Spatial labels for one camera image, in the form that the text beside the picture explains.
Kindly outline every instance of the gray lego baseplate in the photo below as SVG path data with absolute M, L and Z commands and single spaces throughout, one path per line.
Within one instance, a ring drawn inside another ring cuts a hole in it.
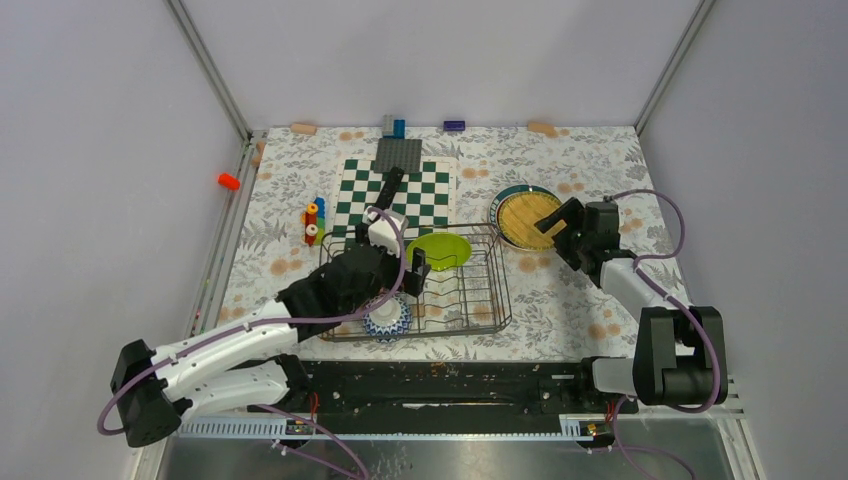
M 374 171 L 386 173 L 400 167 L 404 173 L 421 171 L 421 139 L 381 138 L 377 144 Z

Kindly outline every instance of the orange block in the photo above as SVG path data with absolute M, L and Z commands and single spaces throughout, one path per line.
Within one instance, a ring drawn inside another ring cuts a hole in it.
M 259 164 L 262 163 L 262 155 L 265 154 L 265 142 L 256 142 L 256 156 L 250 161 L 250 164 L 256 168 L 259 168 Z
M 315 135 L 318 132 L 318 127 L 304 123 L 292 123 L 291 130 L 293 133 L 299 133 L 301 135 Z
M 527 124 L 527 131 L 534 133 L 544 133 L 550 138 L 556 138 L 559 136 L 556 131 L 556 127 L 547 123 L 529 122 Z

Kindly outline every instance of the patterned table surface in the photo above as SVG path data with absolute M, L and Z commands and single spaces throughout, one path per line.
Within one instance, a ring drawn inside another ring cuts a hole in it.
M 561 128 L 554 138 L 526 128 L 469 128 L 444 133 L 408 128 L 424 141 L 424 155 L 456 157 L 456 220 L 484 221 L 494 196 L 519 183 L 540 185 L 581 201 L 632 188 L 651 178 L 632 127 Z M 380 128 L 319 128 L 315 136 L 288 128 L 269 132 L 241 232 L 218 324 L 233 321 L 318 266 L 318 248 L 301 240 L 300 214 L 316 196 L 332 198 L 338 162 L 373 158 Z M 619 200 L 622 246 L 634 252 L 671 251 L 657 200 Z M 512 323 L 494 335 L 332 343 L 310 339 L 291 353 L 304 359 L 357 360 L 576 360 L 632 356 L 637 323 L 615 299 L 573 272 L 552 251 L 504 249 Z M 685 301 L 675 260 L 645 268 Z

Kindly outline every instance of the chessboard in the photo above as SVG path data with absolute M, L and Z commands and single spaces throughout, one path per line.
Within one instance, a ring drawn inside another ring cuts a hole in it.
M 377 201 L 387 173 L 372 171 L 373 159 L 347 159 L 339 164 L 336 184 L 339 189 L 332 202 L 332 234 L 353 238 L 354 228 L 362 221 L 365 209 Z M 455 218 L 456 159 L 422 157 L 421 171 L 403 176 L 395 194 L 392 210 L 409 221 L 407 238 L 416 238 L 432 230 L 423 225 L 450 225 Z

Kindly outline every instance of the white wall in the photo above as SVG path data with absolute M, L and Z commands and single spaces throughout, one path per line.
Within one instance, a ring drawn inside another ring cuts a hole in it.
M 0 478 L 120 478 L 118 352 L 184 333 L 238 141 L 162 2 L 47 3 L 0 3 Z
M 719 1 L 643 135 L 770 480 L 848 470 L 848 3 Z
M 186 0 L 253 128 L 633 124 L 698 0 Z

